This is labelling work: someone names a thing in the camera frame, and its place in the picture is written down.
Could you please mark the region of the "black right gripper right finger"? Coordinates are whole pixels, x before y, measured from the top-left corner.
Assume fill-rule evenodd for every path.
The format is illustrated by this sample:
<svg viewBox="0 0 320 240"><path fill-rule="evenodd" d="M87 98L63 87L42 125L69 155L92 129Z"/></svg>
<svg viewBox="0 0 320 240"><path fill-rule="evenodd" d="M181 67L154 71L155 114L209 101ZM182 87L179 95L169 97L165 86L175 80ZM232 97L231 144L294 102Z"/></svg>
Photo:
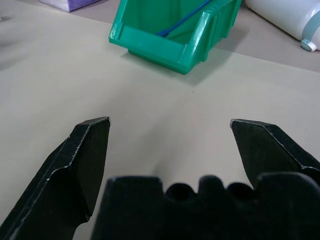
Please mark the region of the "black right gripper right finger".
<svg viewBox="0 0 320 240"><path fill-rule="evenodd" d="M297 172L320 186L320 162L275 124L232 119L234 135L246 176L255 188L261 174Z"/></svg>

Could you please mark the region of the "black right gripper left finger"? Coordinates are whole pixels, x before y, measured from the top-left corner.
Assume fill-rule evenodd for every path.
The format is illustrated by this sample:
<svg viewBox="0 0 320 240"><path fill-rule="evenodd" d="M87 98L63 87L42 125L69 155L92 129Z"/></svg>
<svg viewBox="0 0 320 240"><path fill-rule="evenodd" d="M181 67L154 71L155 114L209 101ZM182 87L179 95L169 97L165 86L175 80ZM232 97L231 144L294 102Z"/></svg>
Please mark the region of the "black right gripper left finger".
<svg viewBox="0 0 320 240"><path fill-rule="evenodd" d="M0 240L73 240L96 206L110 126L108 117L99 117L74 127L0 226Z"/></svg>

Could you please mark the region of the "purple and white package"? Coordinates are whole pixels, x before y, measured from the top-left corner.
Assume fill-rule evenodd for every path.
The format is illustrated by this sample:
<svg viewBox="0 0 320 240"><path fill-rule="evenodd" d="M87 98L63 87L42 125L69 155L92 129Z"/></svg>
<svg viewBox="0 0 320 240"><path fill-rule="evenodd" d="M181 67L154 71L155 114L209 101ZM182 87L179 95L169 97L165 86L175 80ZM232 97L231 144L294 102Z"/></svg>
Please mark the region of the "purple and white package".
<svg viewBox="0 0 320 240"><path fill-rule="evenodd" d="M39 0L40 3L68 13L99 1L100 0Z"/></svg>

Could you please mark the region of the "green plastic storage bin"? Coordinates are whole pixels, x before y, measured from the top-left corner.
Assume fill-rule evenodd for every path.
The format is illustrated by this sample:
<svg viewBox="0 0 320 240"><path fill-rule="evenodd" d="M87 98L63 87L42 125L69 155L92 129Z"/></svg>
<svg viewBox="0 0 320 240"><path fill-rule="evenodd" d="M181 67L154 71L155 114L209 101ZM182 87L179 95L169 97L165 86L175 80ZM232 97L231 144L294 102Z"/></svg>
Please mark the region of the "green plastic storage bin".
<svg viewBox="0 0 320 240"><path fill-rule="evenodd" d="M242 0L121 0L109 42L181 74L228 37Z"/></svg>

